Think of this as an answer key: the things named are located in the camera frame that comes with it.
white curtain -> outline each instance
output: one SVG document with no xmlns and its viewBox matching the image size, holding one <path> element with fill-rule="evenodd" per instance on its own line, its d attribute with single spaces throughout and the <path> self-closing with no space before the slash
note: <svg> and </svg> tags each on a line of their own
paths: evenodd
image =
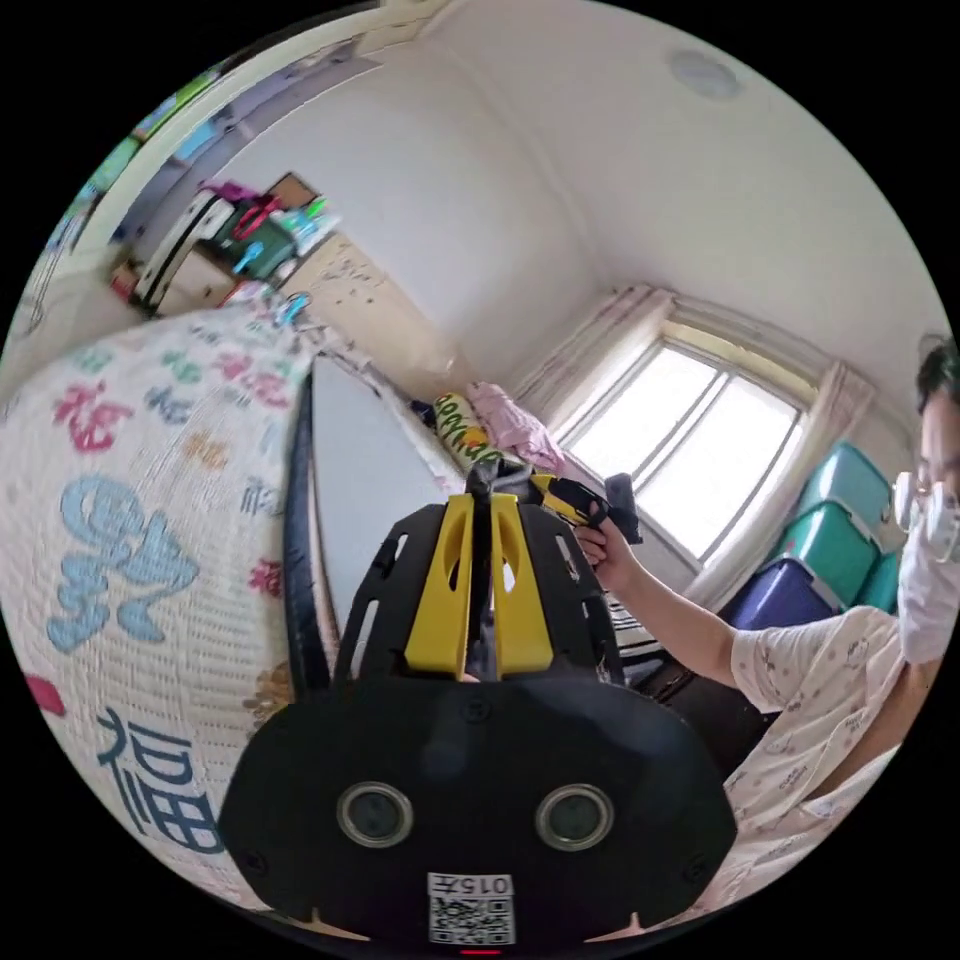
<svg viewBox="0 0 960 960">
<path fill-rule="evenodd" d="M 673 294 L 646 285 L 607 297 L 521 384 L 516 401 L 560 437 L 659 335 Z"/>
<path fill-rule="evenodd" d="M 698 606 L 719 612 L 773 549 L 811 473 L 834 444 L 846 439 L 870 407 L 876 391 L 861 376 L 834 363 L 820 382 L 799 443 L 776 487 L 742 534 L 724 544 L 684 591 Z"/>
</svg>

patterned shirt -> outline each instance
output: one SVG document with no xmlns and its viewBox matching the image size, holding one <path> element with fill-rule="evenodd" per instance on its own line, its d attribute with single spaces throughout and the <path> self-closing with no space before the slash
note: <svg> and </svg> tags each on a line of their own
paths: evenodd
<svg viewBox="0 0 960 960">
<path fill-rule="evenodd" d="M 739 833 L 713 881 L 674 925 L 725 907 L 783 876 L 876 782 L 897 748 L 835 790 L 805 800 L 853 750 L 904 660 L 897 620 L 855 607 L 799 627 L 737 631 L 733 677 L 764 713 L 782 711 L 726 782 Z"/>
</svg>

blue storage box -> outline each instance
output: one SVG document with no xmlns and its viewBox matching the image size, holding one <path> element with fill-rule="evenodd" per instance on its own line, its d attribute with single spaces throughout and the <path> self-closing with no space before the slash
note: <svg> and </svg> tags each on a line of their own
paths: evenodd
<svg viewBox="0 0 960 960">
<path fill-rule="evenodd" d="M 753 577 L 724 619 L 737 630 L 764 630 L 826 620 L 840 610 L 836 597 L 802 563 L 783 558 Z"/>
<path fill-rule="evenodd" d="M 839 443 L 807 481 L 794 516 L 838 503 L 877 536 L 890 519 L 892 496 L 890 481 L 856 447 Z"/>
<path fill-rule="evenodd" d="M 897 579 L 900 573 L 899 558 L 895 553 L 885 553 L 873 565 L 866 583 L 857 594 L 857 605 L 876 607 L 893 613 L 897 609 Z"/>
</svg>

blanket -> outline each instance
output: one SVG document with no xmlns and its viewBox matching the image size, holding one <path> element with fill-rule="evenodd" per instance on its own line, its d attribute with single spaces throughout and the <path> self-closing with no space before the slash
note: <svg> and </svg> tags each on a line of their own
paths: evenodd
<svg viewBox="0 0 960 960">
<path fill-rule="evenodd" d="M 289 699 L 282 513 L 312 359 L 296 340 L 244 308 L 160 321 L 51 364 L 0 414 L 0 603 L 50 729 L 158 860 L 253 909 L 215 821 Z"/>
</svg>

bag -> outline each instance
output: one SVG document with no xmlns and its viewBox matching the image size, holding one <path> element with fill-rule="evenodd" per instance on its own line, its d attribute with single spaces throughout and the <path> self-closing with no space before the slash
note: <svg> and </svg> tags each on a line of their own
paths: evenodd
<svg viewBox="0 0 960 960">
<path fill-rule="evenodd" d="M 778 716 L 761 713 L 739 690 L 701 677 L 672 658 L 631 687 L 685 720 L 724 780 L 747 759 Z"/>
<path fill-rule="evenodd" d="M 275 197 L 241 201 L 210 241 L 216 252 L 234 266 L 244 260 L 253 244 L 262 244 L 259 253 L 240 270 L 245 280 L 267 280 L 281 264 L 296 258 L 293 237 L 270 217 L 279 202 Z"/>
</svg>

